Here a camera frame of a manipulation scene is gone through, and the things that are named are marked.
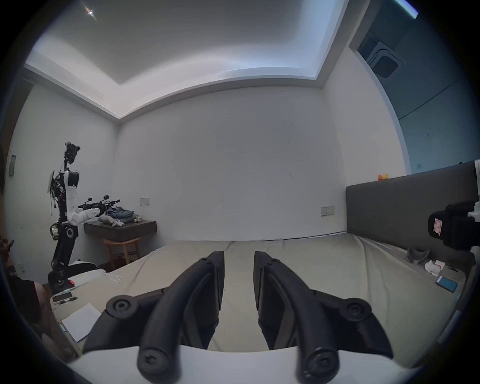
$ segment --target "ceiling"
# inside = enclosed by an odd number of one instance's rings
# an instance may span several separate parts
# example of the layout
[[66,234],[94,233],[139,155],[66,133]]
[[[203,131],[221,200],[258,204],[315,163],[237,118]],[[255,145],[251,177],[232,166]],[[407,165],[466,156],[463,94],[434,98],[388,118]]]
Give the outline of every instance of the ceiling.
[[120,119],[208,84],[315,80],[347,2],[74,1],[25,66]]

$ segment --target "white robot arm cover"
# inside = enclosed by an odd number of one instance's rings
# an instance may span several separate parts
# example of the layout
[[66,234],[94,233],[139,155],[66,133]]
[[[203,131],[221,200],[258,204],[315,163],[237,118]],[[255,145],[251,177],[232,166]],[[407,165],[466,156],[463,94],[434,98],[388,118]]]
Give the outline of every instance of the white robot arm cover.
[[100,214],[100,210],[98,208],[83,210],[82,208],[75,207],[75,200],[77,198],[76,191],[78,185],[78,172],[65,171],[65,174],[63,175],[63,181],[65,183],[65,194],[67,197],[67,220],[71,225],[78,226],[79,224],[82,224]]

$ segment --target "mattress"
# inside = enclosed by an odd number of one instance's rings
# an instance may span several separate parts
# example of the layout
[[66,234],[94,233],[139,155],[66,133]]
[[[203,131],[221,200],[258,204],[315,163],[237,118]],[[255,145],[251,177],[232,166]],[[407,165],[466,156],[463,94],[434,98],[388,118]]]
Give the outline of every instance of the mattress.
[[458,283],[451,293],[436,285],[436,277],[423,267],[408,263],[407,251],[349,233],[300,240],[178,241],[116,270],[119,283],[101,277],[77,288],[78,300],[52,306],[55,317],[61,321],[89,302],[102,311],[114,296],[167,287],[213,251],[225,251],[225,290],[209,349],[224,352],[268,350],[255,307],[255,251],[281,260],[311,289],[366,300],[388,335],[394,360],[405,367],[413,366],[438,339],[465,283],[463,272],[446,267],[442,275]]

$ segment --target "wall outlet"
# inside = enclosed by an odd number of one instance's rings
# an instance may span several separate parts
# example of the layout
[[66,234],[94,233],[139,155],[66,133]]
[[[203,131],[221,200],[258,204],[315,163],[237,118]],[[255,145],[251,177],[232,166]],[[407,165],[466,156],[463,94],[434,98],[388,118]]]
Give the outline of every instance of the wall outlet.
[[330,216],[335,214],[335,206],[322,207],[322,216]]

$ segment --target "paper sheet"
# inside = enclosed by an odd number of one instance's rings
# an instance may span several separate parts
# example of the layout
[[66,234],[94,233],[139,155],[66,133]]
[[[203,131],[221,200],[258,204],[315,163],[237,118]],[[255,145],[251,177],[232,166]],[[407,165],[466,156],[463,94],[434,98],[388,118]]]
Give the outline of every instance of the paper sheet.
[[90,303],[72,313],[69,317],[62,321],[67,331],[76,342],[86,337],[101,313]]

